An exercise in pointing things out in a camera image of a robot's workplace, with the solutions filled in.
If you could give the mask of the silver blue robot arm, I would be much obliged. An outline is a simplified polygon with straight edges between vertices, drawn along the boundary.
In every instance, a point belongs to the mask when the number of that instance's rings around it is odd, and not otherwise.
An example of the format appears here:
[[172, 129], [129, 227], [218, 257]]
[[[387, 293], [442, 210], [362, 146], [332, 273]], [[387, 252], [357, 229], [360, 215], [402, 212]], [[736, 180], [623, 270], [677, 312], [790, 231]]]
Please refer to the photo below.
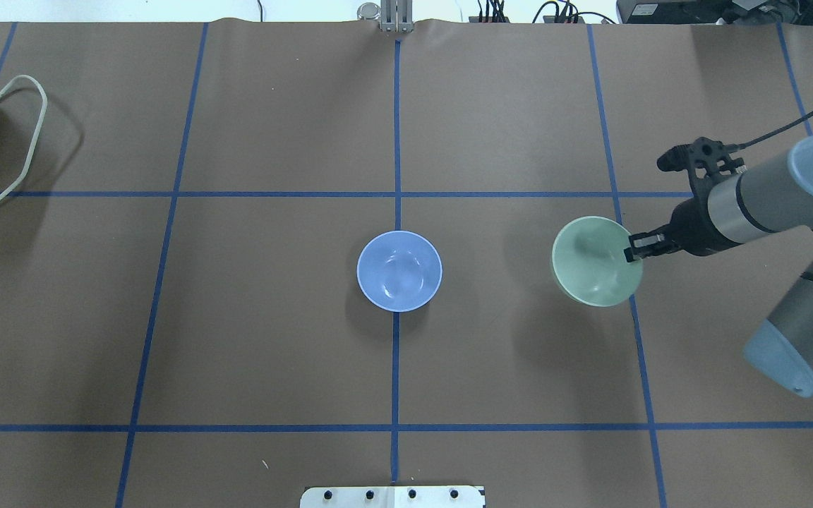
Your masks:
[[[675, 252], [713, 256], [795, 231], [813, 242], [813, 135], [755, 165], [738, 151], [697, 138], [661, 155], [658, 169], [686, 174], [691, 196], [661, 227], [629, 235], [626, 261]], [[749, 338], [743, 356], [788, 392], [813, 397], [813, 260]]]

